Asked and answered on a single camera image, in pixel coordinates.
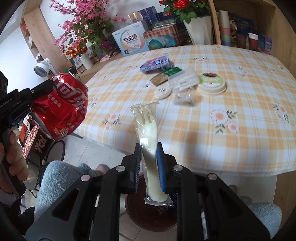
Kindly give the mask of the person's left hand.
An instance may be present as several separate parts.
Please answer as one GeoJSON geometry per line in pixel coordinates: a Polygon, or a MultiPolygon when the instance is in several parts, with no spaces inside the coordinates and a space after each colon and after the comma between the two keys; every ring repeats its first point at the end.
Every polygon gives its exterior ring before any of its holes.
{"type": "MultiPolygon", "coordinates": [[[[10,147],[7,151],[4,150],[4,145],[1,143],[1,163],[6,157],[6,160],[11,165],[9,173],[12,176],[16,176],[20,181],[31,182],[37,179],[36,174],[33,170],[27,168],[27,163],[23,158],[22,147],[18,143],[20,137],[20,131],[18,128],[11,128],[9,135],[10,147]]],[[[9,187],[3,173],[1,172],[1,202],[9,203],[12,202],[16,197],[13,195],[13,191],[9,187]]]]}

